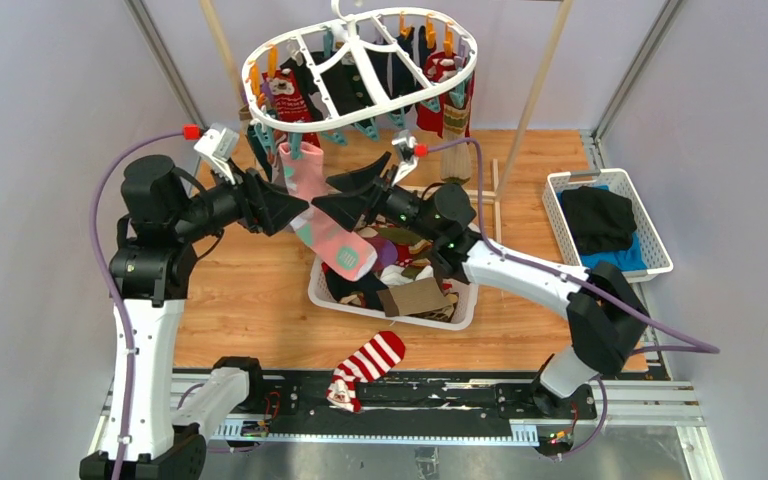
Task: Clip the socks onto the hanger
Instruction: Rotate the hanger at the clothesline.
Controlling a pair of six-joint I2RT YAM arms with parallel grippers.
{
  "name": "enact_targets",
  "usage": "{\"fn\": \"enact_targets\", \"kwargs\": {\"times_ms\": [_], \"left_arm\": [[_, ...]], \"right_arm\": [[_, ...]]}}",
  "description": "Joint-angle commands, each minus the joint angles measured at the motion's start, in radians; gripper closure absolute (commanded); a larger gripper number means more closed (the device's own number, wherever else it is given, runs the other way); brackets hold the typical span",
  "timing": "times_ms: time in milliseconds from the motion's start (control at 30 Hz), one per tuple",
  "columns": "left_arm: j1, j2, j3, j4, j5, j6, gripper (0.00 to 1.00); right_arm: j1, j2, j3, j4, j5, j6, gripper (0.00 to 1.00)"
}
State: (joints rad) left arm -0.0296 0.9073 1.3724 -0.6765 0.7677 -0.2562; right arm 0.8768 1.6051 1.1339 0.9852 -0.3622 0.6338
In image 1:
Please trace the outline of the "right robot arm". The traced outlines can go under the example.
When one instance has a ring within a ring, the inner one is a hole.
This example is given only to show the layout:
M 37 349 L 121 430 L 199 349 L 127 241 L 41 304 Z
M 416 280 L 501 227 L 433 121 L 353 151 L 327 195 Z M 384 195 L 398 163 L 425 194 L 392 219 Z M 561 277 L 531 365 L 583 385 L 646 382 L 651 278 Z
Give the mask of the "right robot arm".
M 540 368 L 524 403 L 554 417 L 580 386 L 623 370 L 648 312 L 617 267 L 565 265 L 506 249 L 474 225 L 477 212 L 462 186 L 445 183 L 419 194 L 396 184 L 388 162 L 382 155 L 327 178 L 333 191 L 314 198 L 313 206 L 347 230 L 384 219 L 429 241 L 431 263 L 445 277 L 516 294 L 565 319 L 571 344 Z

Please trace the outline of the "red white striped sock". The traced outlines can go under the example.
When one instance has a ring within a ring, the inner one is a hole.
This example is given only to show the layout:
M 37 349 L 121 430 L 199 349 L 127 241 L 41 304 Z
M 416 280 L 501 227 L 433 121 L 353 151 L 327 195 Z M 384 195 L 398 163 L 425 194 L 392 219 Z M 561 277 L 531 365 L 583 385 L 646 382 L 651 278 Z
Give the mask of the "red white striped sock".
M 402 339 L 392 331 L 380 331 L 333 370 L 326 400 L 350 413 L 362 409 L 359 384 L 372 383 L 390 372 L 406 354 Z

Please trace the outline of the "pink sock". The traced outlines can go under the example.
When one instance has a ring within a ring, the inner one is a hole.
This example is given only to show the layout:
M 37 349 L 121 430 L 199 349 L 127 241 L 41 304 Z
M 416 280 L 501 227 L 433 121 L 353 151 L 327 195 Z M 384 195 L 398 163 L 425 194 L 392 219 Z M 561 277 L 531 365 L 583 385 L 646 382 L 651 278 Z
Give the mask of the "pink sock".
M 291 145 L 284 142 L 278 145 L 277 151 L 290 195 L 311 202 L 329 192 L 324 177 L 324 152 L 319 147 L 303 141 L 295 157 Z M 359 280 L 371 271 L 378 259 L 368 241 L 352 230 L 345 230 L 313 205 L 292 220 L 290 226 L 330 270 L 346 280 Z

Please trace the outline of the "dark teal sock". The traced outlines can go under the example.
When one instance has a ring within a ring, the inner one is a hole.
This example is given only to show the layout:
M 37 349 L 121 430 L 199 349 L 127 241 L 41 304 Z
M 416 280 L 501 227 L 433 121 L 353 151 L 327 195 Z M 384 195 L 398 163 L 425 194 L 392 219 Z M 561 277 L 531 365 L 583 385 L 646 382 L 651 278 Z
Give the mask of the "dark teal sock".
M 255 128 L 251 125 L 247 127 L 246 138 L 249 147 L 258 163 L 265 173 L 268 181 L 274 182 L 277 178 L 277 174 L 280 172 L 279 162 L 273 153 L 268 153 L 260 140 L 258 139 Z

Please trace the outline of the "white round clip hanger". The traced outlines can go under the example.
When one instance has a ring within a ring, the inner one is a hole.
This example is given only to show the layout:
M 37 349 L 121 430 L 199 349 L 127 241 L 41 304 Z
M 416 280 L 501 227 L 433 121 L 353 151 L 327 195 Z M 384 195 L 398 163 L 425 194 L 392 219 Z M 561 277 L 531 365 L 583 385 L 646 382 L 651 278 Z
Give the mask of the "white round clip hanger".
M 331 11 L 333 19 L 282 33 L 257 47 L 243 61 L 239 73 L 242 98 L 254 124 L 292 134 L 330 133 L 417 103 L 432 109 L 441 95 L 464 87 L 476 68 L 478 42 L 467 29 L 443 12 L 402 6 L 343 13 L 338 1 L 331 3 Z M 455 65 L 454 73 L 442 80 L 429 78 L 424 67 L 399 45 L 397 34 L 388 28 L 386 21 L 391 18 L 428 20 L 433 26 L 441 27 L 444 51 L 462 59 Z M 268 112 L 266 95 L 262 92 L 266 85 L 263 75 L 279 69 L 277 55 L 282 47 L 289 49 L 292 58 L 300 59 L 301 66 L 310 74 L 314 91 L 325 107 L 321 120 L 280 120 Z M 419 89 L 405 94 L 387 92 L 373 66 L 373 53 L 396 58 L 418 83 Z M 340 111 L 336 104 L 337 87 L 325 79 L 325 75 L 345 59 L 350 59 L 357 68 L 370 101 L 368 106 L 350 112 Z

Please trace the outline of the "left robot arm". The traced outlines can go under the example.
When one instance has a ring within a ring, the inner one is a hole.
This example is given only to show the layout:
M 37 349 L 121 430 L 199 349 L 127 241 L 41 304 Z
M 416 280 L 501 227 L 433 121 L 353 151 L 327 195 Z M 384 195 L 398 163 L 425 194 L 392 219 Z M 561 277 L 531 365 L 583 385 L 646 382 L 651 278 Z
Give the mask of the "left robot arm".
M 80 463 L 83 479 L 197 479 L 209 439 L 231 411 L 255 412 L 266 402 L 258 360 L 226 356 L 179 409 L 172 407 L 175 341 L 199 260 L 194 246 L 236 223 L 273 235 L 308 204 L 253 169 L 233 168 L 229 179 L 195 195 L 185 191 L 188 180 L 165 155 L 125 168 L 127 212 L 116 253 L 101 261 L 117 322 L 113 398 L 98 450 Z

